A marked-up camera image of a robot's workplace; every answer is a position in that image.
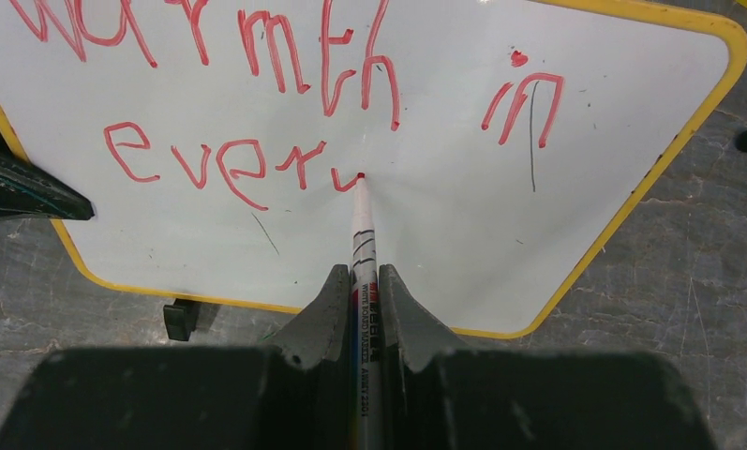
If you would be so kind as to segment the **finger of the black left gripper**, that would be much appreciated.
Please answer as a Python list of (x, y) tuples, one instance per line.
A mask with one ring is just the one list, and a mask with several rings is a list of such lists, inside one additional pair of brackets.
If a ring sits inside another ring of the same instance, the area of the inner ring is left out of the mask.
[(0, 220), (93, 216), (93, 206), (83, 195), (15, 156), (0, 133)]

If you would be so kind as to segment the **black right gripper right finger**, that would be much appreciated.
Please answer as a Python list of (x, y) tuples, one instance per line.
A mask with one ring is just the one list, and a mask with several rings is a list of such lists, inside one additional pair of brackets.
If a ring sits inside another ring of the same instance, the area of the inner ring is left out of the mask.
[(390, 449), (712, 449), (675, 367), (648, 352), (511, 351), (464, 341), (379, 274)]

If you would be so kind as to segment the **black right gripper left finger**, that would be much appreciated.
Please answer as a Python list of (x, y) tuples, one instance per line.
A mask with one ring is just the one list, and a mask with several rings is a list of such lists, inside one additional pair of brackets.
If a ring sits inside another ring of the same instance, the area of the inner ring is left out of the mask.
[(346, 265), (256, 346), (74, 348), (39, 363), (0, 449), (348, 449)]

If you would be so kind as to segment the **red capped marker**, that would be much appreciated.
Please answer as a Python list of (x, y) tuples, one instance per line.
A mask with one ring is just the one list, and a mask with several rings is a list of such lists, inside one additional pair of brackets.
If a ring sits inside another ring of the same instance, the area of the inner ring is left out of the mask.
[(354, 186), (352, 215), (351, 349), (355, 449), (384, 447), (381, 392), (381, 321), (375, 227), (366, 175)]

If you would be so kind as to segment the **yellow framed whiteboard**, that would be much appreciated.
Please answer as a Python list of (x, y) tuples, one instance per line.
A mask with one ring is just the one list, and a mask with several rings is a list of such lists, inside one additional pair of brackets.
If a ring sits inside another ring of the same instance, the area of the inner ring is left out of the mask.
[(645, 1), (0, 1), (0, 129), (86, 197), (119, 291), (295, 311), (378, 260), (533, 331), (736, 83), (747, 34)]

